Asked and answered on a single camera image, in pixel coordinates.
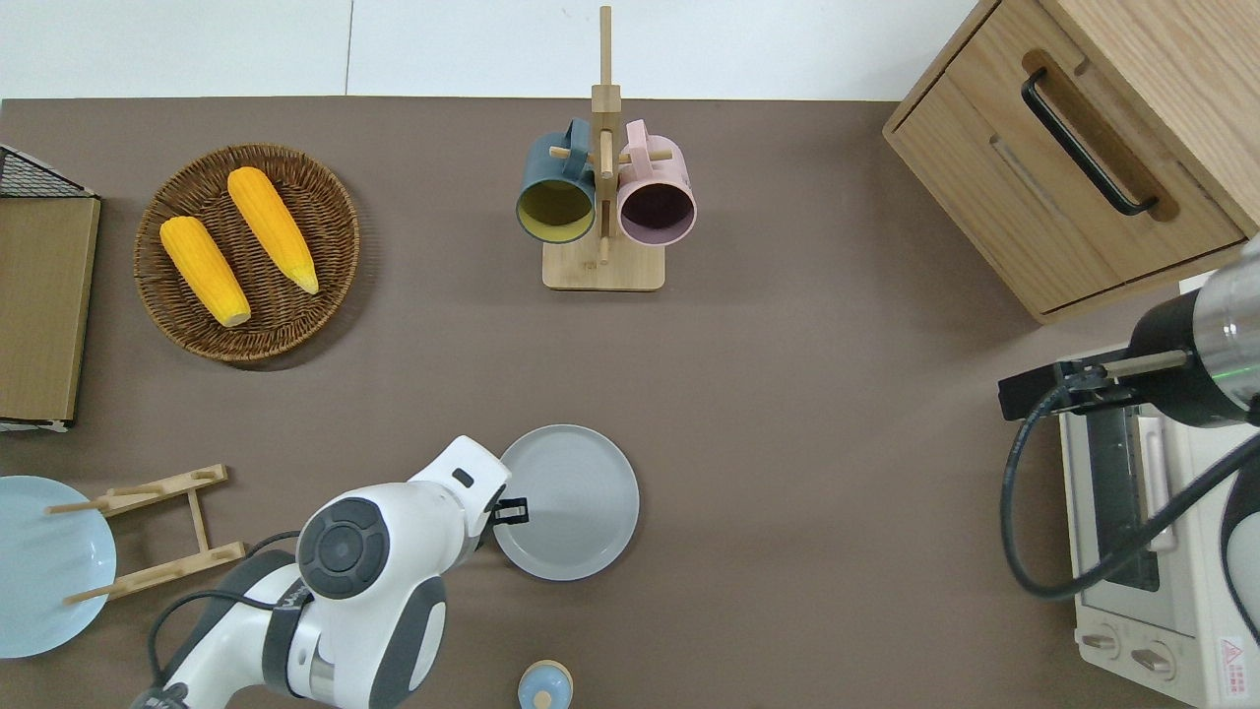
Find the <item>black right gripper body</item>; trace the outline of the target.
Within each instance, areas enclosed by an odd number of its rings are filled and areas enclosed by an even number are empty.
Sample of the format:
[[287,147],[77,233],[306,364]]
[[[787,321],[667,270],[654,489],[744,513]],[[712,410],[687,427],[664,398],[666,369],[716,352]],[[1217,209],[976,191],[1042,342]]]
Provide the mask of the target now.
[[1053,416],[1089,416],[1134,407],[1135,390],[1102,377],[1104,368],[1090,360],[1057,360],[1003,378],[999,382],[1003,421],[1024,421],[1052,392],[1055,398],[1048,411]]

